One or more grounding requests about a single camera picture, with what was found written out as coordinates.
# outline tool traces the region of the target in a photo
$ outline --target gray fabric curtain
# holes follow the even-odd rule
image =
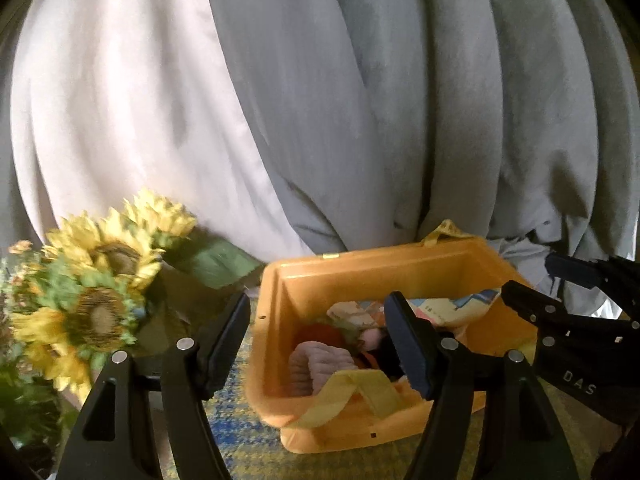
[[[603,0],[210,3],[313,250],[410,241],[450,218],[547,294],[551,248],[628,255],[638,96]],[[564,299],[583,314],[602,302],[573,287]]]
[[[20,196],[11,146],[11,74],[20,27],[29,9],[25,3],[0,34],[0,257],[17,240],[39,239]]]

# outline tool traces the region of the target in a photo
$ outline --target sunflower center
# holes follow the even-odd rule
[[[122,327],[119,313],[125,309],[122,297],[111,288],[88,288],[78,301],[76,315],[84,340],[98,349],[109,350],[119,345]]]
[[[140,255],[128,245],[113,242],[98,247],[96,251],[107,257],[114,274],[134,275],[136,273]]]

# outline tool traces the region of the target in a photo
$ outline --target draped cloth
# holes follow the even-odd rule
[[[142,186],[265,261],[451,219],[580,314],[604,298],[546,254],[634,253],[640,108],[604,0],[34,0],[13,66],[40,237]]]

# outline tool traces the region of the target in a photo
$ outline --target white fabric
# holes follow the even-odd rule
[[[638,236],[638,217],[636,216],[636,227],[634,228],[634,241],[637,240]],[[636,244],[633,243],[631,245],[631,250],[626,255],[627,260],[631,260],[634,262],[636,260]],[[622,314],[622,309],[618,306],[617,303],[611,301],[610,298],[607,298],[602,306],[596,310],[591,317],[604,317],[606,319],[618,319]]]
[[[144,186],[264,261],[290,227],[226,68],[209,0],[34,0],[12,81],[20,192],[40,237]]]

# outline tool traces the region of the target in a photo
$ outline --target blue yellow rug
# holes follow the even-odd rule
[[[261,423],[244,396],[242,378],[248,367],[251,340],[249,329],[225,388],[205,404],[214,438],[234,480],[404,478],[420,436],[342,452],[298,455],[286,451],[280,443],[279,430]],[[594,452],[586,445],[579,425],[564,409],[558,397],[560,392],[552,389],[548,393],[574,450],[580,477],[588,479]],[[472,416],[458,480],[470,479],[473,475],[481,431],[482,413],[479,412]],[[178,479],[171,458],[164,468],[164,478]]]

